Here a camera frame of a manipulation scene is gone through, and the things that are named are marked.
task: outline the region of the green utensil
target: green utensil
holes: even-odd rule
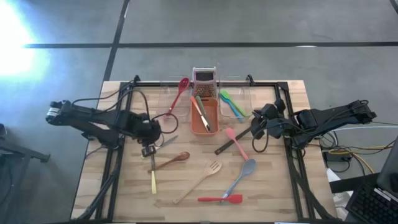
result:
[[[197,96],[197,97],[196,97],[196,100],[197,100],[197,103],[198,103],[198,105],[199,105],[199,110],[200,110],[200,112],[202,113],[203,117],[206,119],[207,124],[209,125],[210,131],[211,131],[211,124],[210,124],[209,119],[208,119],[208,117],[207,117],[205,107],[203,106],[203,103],[201,102],[200,96]]]
[[[221,91],[220,91],[220,94],[221,94],[224,98],[226,98],[227,100],[229,100],[243,116],[246,116],[246,113],[244,112],[244,110],[242,110],[242,108],[240,108],[240,107],[231,99],[231,97],[230,97],[230,95],[227,93],[227,91],[221,90]]]

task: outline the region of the yellow handle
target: yellow handle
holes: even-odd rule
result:
[[[156,194],[156,180],[154,170],[152,170],[152,194]]]

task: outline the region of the blue utensil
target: blue utensil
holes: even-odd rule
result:
[[[244,162],[242,166],[241,175],[235,180],[235,182],[229,187],[229,189],[223,194],[222,198],[226,198],[232,194],[235,186],[244,177],[254,172],[256,168],[256,161],[254,159],[248,159]]]
[[[231,100],[225,98],[222,94],[219,94],[220,98],[227,104],[229,104],[229,107],[232,109],[234,112],[235,116],[239,119],[240,122],[243,122],[243,118],[241,114],[236,110],[235,106],[232,104]]]

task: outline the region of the orange container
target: orange container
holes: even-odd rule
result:
[[[206,115],[208,118],[209,125],[211,127],[211,132],[208,133],[205,125],[203,124],[200,114],[196,109],[195,105],[191,101],[191,129],[192,132],[199,136],[213,136],[219,130],[218,126],[218,101],[215,98],[202,98],[201,102],[205,108]]]

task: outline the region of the plastic container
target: plastic container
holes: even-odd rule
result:
[[[203,124],[198,110],[191,102],[191,129],[198,136],[214,136],[219,130],[218,126],[218,101],[216,98],[202,98],[201,102],[205,108],[211,132],[208,133]]]
[[[167,113],[169,108],[171,107],[175,97],[178,94],[178,85],[175,83],[179,83],[181,79],[189,78],[183,75],[169,76],[166,77],[166,80],[169,81],[160,81],[160,90],[159,90],[159,103],[156,110],[157,114]],[[189,115],[190,110],[190,92],[191,86],[188,87],[187,90],[181,93],[179,96],[172,114],[174,114],[178,119],[182,119]]]
[[[246,76],[243,75],[219,77],[220,82],[218,85],[218,100],[220,101],[219,107],[221,115],[231,119],[238,119],[229,104],[227,102],[224,102],[220,97],[220,91],[225,90],[228,92],[231,99],[246,114],[245,116],[243,116],[241,113],[239,113],[239,115],[241,116],[241,121],[247,120],[252,115],[249,80],[246,80]]]

